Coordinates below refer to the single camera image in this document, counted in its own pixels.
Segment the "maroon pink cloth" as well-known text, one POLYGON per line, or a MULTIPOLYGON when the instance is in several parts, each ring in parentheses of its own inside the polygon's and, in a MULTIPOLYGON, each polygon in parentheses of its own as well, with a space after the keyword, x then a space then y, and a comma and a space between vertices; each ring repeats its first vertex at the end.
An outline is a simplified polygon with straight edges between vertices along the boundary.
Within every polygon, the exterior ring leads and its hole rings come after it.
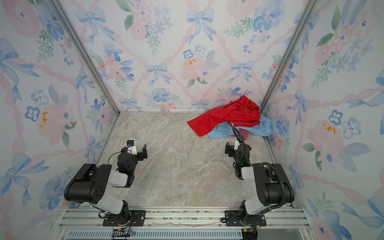
POLYGON ((243 136, 243 139, 244 140, 247 140, 247 138, 249 137, 250 135, 250 132, 247 131, 247 130, 244 130, 244 129, 238 129, 240 134, 243 136))

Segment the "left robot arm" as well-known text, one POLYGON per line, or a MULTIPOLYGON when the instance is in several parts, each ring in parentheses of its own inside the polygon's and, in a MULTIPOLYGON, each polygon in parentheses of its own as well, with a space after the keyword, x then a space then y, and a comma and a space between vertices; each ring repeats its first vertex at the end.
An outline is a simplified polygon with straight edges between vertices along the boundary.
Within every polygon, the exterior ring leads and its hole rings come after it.
POLYGON ((116 153, 117 169, 111 164, 84 164, 65 188, 67 201, 78 204, 88 203, 98 209, 104 227, 142 227, 146 211, 130 210, 127 201, 114 197, 108 187, 130 188, 135 179, 139 161, 148 158, 147 146, 138 152, 134 140, 116 153))

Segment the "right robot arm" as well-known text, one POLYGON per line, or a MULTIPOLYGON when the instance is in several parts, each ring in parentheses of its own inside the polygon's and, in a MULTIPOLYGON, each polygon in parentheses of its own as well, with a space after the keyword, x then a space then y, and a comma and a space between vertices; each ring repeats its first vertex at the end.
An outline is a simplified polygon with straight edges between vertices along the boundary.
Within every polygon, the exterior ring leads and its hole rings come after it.
POLYGON ((293 187, 282 165, 250 162, 251 147, 235 141, 226 143, 225 154, 234 159, 235 175, 240 180, 254 181, 255 195, 245 200, 238 211, 225 211, 221 223, 227 227, 244 226, 250 231, 267 225, 265 214, 290 204, 295 200, 293 187))

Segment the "light blue cloth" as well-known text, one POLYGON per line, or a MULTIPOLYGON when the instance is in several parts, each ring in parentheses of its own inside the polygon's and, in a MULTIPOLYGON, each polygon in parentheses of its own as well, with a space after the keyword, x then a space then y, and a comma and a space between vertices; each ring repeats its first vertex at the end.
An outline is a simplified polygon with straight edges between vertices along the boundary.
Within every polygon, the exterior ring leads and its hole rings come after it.
MULTIPOLYGON (((268 137, 272 134, 272 121, 261 115, 260 124, 253 127, 236 126, 236 129, 244 129, 250 132, 250 134, 261 137, 268 137)), ((233 136, 233 127, 226 122, 220 123, 214 129, 208 133, 210 139, 221 139, 229 136, 233 136)))

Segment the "red cloth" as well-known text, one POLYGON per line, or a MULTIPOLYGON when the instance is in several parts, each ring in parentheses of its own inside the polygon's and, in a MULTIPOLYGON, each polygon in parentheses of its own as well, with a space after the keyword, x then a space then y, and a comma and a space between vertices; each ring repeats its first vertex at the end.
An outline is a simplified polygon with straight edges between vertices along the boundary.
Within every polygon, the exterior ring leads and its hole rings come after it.
POLYGON ((259 125, 261 123, 260 107, 246 96, 242 96, 232 103, 214 108, 188 121, 188 125, 199 137, 202 137, 220 123, 228 122, 242 127, 259 125))

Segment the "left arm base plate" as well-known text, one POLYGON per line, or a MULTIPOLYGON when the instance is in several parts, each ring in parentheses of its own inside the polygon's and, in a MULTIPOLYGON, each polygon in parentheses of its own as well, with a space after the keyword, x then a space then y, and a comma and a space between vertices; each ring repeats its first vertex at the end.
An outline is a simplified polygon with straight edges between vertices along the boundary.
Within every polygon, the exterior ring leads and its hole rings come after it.
POLYGON ((104 218, 103 227, 143 227, 146 213, 145 210, 130 210, 127 217, 111 217, 107 215, 104 218))

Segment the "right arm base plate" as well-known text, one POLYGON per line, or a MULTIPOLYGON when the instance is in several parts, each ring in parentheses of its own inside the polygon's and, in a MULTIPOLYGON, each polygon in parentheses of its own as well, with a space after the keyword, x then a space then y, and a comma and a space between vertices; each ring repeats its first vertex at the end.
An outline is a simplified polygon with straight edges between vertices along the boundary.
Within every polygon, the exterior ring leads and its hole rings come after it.
POLYGON ((265 216, 249 215, 240 211, 225 211, 225 217, 221 219, 221 223, 227 227, 266 227, 267 222, 265 216))

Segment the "aluminium mounting rail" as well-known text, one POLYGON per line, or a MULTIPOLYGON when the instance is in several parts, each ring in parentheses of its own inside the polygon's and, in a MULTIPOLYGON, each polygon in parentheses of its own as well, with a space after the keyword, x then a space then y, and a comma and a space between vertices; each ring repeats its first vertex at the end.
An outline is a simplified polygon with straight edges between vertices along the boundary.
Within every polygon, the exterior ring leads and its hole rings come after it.
POLYGON ((131 207, 145 210, 143 227, 103 227, 99 211, 83 204, 68 209, 55 240, 313 240, 302 209, 286 205, 265 215, 267 226, 250 231, 221 223, 225 211, 235 208, 131 207))

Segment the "right corner aluminium post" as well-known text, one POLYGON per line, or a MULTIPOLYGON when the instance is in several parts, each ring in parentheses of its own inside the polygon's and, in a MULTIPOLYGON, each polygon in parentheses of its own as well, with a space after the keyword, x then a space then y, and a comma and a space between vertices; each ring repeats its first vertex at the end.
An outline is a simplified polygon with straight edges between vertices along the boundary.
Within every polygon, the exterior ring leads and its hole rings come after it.
POLYGON ((261 113, 263 115, 266 115, 267 113, 267 106, 269 103, 269 100, 271 99, 276 86, 278 85, 280 81, 280 77, 283 75, 283 72, 285 71, 286 67, 289 65, 289 61, 294 54, 294 51, 296 50, 296 47, 298 46, 298 42, 302 35, 304 34, 304 30, 307 26, 307 24, 310 21, 310 18, 314 14, 314 10, 316 8, 318 1, 317 0, 310 0, 308 1, 306 7, 304 8, 304 11, 302 13, 302 16, 300 18, 299 23, 297 24, 297 27, 295 28, 295 31, 292 35, 292 39, 287 45, 287 49, 285 50, 282 58, 282 62, 279 65, 276 73, 274 74, 271 84, 267 90, 267 93, 263 99, 263 103, 261 106, 261 113))

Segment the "corner aluminium post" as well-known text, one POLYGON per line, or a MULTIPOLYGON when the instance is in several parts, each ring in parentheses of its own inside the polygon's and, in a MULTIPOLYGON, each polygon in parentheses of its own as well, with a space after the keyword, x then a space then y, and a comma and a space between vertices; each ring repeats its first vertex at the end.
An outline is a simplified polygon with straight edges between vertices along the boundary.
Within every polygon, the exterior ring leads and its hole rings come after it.
POLYGON ((286 67, 289 65, 289 61, 294 54, 294 51, 296 50, 296 47, 298 46, 298 42, 302 35, 304 34, 304 30, 307 26, 307 24, 310 21, 310 18, 314 14, 314 10, 316 8, 318 1, 317 0, 310 0, 308 1, 306 7, 304 8, 304 11, 302 13, 302 16, 300 18, 299 23, 297 24, 297 27, 295 28, 295 31, 292 35, 292 39, 287 45, 287 49, 285 50, 282 58, 282 62, 279 65, 276 73, 274 74, 271 84, 267 90, 267 93, 263 99, 263 103, 261 106, 261 113, 263 115, 266 115, 267 113, 267 106, 269 103, 269 100, 271 99, 276 86, 278 85, 280 81, 280 77, 283 75, 283 72, 285 71, 286 67))
POLYGON ((61 4, 60 1, 57 1, 57 0, 48 1, 48 4, 51 6, 51 8, 53 9, 53 12, 58 17, 64 30, 68 33, 71 40, 73 41, 74 46, 75 46, 78 54, 81 56, 83 63, 85 64, 86 68, 89 70, 94 81, 96 82, 97 86, 99 87, 101 93, 106 98, 107 103, 112 107, 113 112, 116 115, 119 115, 120 111, 118 110, 115 101, 113 100, 111 94, 109 93, 107 86, 105 85, 105 83, 101 79, 101 77, 97 71, 97 68, 92 61, 92 58, 90 57, 87 49, 85 48, 85 45, 82 43, 80 35, 76 31, 71 20, 69 19, 69 16, 66 13, 63 5, 61 4))

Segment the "left corner aluminium post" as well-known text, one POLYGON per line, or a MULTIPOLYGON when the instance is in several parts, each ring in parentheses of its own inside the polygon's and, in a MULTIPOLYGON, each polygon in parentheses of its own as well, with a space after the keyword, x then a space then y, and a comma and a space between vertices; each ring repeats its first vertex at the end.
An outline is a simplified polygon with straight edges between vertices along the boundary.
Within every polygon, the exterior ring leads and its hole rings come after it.
POLYGON ((92 58, 90 57, 87 49, 85 48, 85 45, 82 43, 80 35, 76 31, 71 20, 69 19, 69 16, 66 13, 63 5, 61 4, 60 1, 57 1, 57 0, 48 1, 48 4, 51 6, 51 8, 53 9, 53 12, 58 17, 64 30, 68 33, 71 40, 73 41, 74 46, 75 46, 78 54, 81 56, 83 63, 85 64, 86 68, 89 70, 94 81, 96 82, 97 86, 99 87, 101 93, 106 98, 107 103, 112 107, 113 112, 116 115, 119 115, 120 111, 118 110, 115 101, 113 100, 111 94, 109 93, 107 86, 105 85, 105 83, 101 79, 101 77, 97 71, 97 68, 92 61, 92 58))

